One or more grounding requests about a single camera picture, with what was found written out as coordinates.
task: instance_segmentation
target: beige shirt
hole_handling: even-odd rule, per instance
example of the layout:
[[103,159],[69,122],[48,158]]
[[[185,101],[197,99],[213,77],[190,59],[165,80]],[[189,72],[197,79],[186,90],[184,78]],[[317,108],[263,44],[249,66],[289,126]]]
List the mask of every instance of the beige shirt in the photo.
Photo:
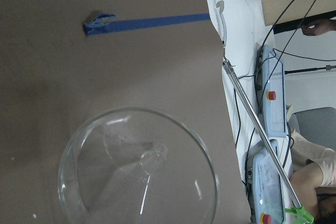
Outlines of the beige shirt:
[[336,187],[336,152],[309,142],[295,130],[292,131],[291,137],[294,139],[291,149],[294,172],[306,166],[311,160],[322,170],[321,187]]

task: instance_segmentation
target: red button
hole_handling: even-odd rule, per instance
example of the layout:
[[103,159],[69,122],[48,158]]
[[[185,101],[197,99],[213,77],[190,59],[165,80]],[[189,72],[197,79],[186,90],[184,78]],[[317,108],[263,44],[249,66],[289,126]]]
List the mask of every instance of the red button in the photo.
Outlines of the red button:
[[268,91],[267,92],[267,99],[270,101],[274,101],[277,98],[277,94],[275,91]]
[[272,223],[272,216],[263,214],[261,215],[261,223],[262,224],[271,224]]

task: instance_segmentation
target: person's arm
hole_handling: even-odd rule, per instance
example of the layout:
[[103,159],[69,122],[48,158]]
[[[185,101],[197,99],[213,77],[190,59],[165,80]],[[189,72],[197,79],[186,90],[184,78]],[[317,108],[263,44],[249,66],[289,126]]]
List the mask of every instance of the person's arm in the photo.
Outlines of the person's arm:
[[336,30],[336,20],[334,19],[317,19],[307,25],[301,26],[302,33],[307,36],[317,36],[329,31]]
[[319,209],[315,188],[323,181],[323,173],[316,163],[311,163],[290,176],[292,187],[305,209],[319,219]]

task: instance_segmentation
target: person's hand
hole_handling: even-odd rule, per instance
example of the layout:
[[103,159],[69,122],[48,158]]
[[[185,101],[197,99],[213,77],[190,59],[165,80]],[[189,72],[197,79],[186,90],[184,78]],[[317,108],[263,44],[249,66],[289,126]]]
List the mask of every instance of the person's hand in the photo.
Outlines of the person's hand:
[[317,36],[336,30],[336,20],[317,19],[307,25],[301,26],[302,33],[307,36]]

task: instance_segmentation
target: light blue device panel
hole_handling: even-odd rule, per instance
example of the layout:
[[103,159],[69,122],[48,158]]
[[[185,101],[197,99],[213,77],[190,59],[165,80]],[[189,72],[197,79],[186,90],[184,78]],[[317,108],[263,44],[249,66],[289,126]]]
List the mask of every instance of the light blue device panel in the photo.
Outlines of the light blue device panel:
[[[278,142],[271,140],[271,145],[278,154]],[[249,158],[248,169],[251,171],[248,181],[252,183],[256,223],[260,223],[262,214],[270,215],[272,224],[286,223],[280,176],[265,147]]]
[[[286,103],[284,64],[272,48],[265,45],[262,53],[262,75],[265,87],[262,97],[265,131],[269,137],[286,137]],[[267,92],[275,91],[276,99],[267,99]]]

